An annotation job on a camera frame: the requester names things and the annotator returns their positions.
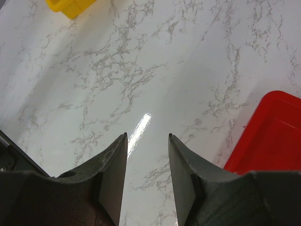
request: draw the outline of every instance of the yellow object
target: yellow object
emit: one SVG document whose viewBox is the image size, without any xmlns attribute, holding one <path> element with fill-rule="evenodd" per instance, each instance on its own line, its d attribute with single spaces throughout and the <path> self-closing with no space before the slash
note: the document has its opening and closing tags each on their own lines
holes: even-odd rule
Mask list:
<svg viewBox="0 0 301 226">
<path fill-rule="evenodd" d="M 96 0 L 46 0 L 46 3 L 52 11 L 61 11 L 69 19 L 74 19 L 95 1 Z"/>
</svg>

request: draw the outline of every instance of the white marble table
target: white marble table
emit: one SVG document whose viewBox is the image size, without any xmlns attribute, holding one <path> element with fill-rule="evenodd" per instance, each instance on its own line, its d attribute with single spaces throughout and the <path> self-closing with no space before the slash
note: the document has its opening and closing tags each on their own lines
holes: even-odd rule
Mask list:
<svg viewBox="0 0 301 226">
<path fill-rule="evenodd" d="M 127 132 L 120 225 L 177 225 L 173 133 L 223 166 L 264 94 L 301 96 L 299 0 L 44 0 L 0 11 L 0 129 L 52 176 Z"/>
</svg>

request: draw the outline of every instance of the yellow plastic container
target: yellow plastic container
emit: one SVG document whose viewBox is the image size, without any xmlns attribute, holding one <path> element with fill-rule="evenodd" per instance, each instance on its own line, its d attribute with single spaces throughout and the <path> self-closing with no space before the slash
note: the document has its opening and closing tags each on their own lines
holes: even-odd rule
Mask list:
<svg viewBox="0 0 301 226">
<path fill-rule="evenodd" d="M 62 12 L 69 19 L 74 19 L 96 0 L 46 0 L 54 12 Z"/>
</svg>

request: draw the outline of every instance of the yellow container rim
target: yellow container rim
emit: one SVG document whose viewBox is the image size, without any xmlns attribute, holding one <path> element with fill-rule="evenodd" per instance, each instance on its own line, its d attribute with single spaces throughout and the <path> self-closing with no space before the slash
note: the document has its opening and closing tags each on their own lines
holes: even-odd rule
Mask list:
<svg viewBox="0 0 301 226">
<path fill-rule="evenodd" d="M 48 4 L 49 8 L 54 12 L 60 12 L 64 8 L 66 8 L 70 3 L 72 3 L 74 0 L 60 0 L 56 4 L 53 4 L 51 0 L 46 0 L 46 3 Z"/>
</svg>

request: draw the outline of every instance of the red object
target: red object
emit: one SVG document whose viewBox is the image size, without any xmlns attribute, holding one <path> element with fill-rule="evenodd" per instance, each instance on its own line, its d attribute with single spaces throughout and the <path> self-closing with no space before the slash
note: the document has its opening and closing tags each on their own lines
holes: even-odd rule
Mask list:
<svg viewBox="0 0 301 226">
<path fill-rule="evenodd" d="M 301 170 L 301 99 L 266 94 L 230 156 L 225 170 Z"/>
</svg>

